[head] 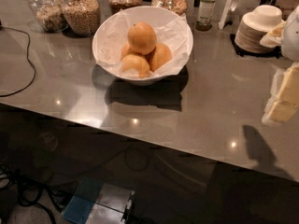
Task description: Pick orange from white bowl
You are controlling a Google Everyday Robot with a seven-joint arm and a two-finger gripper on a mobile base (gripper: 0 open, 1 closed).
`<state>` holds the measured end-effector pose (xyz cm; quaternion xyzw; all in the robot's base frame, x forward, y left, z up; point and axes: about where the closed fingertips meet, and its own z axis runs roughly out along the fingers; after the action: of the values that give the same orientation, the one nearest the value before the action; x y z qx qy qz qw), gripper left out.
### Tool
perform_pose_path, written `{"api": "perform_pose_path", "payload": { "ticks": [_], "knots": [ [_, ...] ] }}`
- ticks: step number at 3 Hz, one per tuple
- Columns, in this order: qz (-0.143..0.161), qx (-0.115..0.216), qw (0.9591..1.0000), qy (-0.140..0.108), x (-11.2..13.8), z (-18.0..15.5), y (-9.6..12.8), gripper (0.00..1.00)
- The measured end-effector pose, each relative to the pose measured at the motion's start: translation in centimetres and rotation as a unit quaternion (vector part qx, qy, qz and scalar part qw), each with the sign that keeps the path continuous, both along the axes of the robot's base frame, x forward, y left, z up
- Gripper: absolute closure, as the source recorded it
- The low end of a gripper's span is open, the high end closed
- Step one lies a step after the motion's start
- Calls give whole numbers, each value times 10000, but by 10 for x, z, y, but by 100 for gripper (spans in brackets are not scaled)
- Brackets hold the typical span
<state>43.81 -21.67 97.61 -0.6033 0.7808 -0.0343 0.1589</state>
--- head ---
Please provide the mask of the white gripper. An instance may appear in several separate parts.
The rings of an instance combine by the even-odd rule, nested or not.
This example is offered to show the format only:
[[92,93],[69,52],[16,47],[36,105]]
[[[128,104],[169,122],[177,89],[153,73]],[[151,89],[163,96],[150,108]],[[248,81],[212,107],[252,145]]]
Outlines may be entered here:
[[[280,46],[282,55],[299,62],[299,6],[272,31],[260,40],[264,47]],[[273,76],[262,123],[267,126],[279,126],[288,122],[299,110],[299,63],[293,63],[288,69],[278,69]]]

